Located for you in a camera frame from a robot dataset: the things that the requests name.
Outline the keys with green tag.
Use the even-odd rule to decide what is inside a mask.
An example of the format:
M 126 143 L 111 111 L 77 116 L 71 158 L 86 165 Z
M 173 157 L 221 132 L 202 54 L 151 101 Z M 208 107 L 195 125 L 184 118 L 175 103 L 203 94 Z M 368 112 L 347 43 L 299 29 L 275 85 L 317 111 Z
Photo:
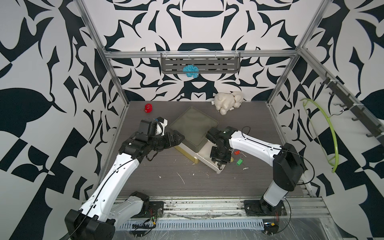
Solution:
M 240 166 L 243 162 L 244 162 L 243 159 L 239 159 L 239 160 L 237 161 L 237 166 Z

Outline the three-drawer storage box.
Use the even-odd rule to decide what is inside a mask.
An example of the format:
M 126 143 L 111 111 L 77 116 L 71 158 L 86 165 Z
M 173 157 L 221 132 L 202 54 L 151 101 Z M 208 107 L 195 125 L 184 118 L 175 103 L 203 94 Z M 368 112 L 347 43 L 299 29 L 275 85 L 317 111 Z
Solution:
M 176 146 L 176 150 L 185 155 L 189 160 L 198 163 L 202 157 L 199 152 L 206 146 L 208 139 L 206 134 L 211 128 L 217 127 L 219 122 L 195 107 L 188 108 L 171 125 L 171 130 L 176 130 L 184 135 L 185 139 Z

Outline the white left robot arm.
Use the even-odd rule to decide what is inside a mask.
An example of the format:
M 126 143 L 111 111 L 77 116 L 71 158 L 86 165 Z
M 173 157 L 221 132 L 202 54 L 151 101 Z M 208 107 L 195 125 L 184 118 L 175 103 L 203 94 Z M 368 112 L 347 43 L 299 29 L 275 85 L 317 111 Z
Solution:
M 116 229 L 129 218 L 145 212 L 146 196 L 137 193 L 116 208 L 113 206 L 123 186 L 151 151 L 159 153 L 178 146 L 185 136 L 178 131 L 139 138 L 133 133 L 119 149 L 113 167 L 91 197 L 79 210 L 70 210 L 65 217 L 67 234 L 64 240 L 111 240 Z

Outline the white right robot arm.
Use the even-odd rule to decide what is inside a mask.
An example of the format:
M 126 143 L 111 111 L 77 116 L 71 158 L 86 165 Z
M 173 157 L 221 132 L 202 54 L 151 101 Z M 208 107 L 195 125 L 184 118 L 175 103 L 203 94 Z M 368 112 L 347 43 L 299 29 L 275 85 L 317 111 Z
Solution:
M 211 128 L 206 138 L 214 144 L 210 158 L 220 166 L 227 164 L 233 150 L 248 153 L 273 168 L 273 180 L 262 198 L 245 201 L 247 216 L 276 216 L 284 209 L 283 197 L 295 190 L 303 173 L 308 170 L 304 158 L 289 143 L 268 143 L 232 127 Z

